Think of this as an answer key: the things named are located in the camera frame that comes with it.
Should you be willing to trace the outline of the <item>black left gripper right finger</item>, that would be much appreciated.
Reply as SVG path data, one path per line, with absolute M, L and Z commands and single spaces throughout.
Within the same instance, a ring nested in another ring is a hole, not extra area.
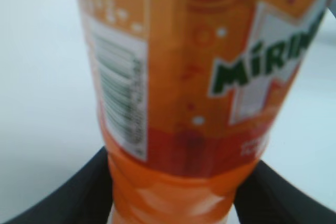
M 238 187 L 235 208 L 240 223 L 335 223 L 335 211 L 300 191 L 263 161 Z

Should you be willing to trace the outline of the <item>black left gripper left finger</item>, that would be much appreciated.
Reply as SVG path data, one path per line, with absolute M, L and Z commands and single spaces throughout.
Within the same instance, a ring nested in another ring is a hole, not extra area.
M 108 223 L 112 203 L 112 179 L 103 147 L 57 190 L 6 223 Z

